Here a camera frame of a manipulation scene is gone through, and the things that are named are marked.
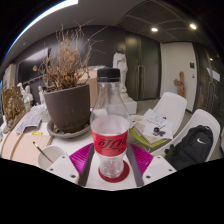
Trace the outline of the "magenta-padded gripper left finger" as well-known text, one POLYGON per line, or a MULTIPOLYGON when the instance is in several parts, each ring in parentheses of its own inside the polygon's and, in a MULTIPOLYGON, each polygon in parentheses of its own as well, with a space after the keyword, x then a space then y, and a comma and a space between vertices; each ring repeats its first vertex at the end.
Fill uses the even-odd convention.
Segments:
POLYGON ((85 187, 93 155, 94 145, 90 143, 70 156, 60 156, 47 171, 74 184, 85 187))

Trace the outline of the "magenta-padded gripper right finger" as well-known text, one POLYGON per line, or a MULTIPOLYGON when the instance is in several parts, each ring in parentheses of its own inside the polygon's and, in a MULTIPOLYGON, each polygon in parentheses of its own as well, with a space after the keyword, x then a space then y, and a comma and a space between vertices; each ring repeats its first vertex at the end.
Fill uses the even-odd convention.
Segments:
POLYGON ((127 146, 126 156, 137 187, 143 187, 176 171, 161 155, 153 156, 134 144, 127 146))

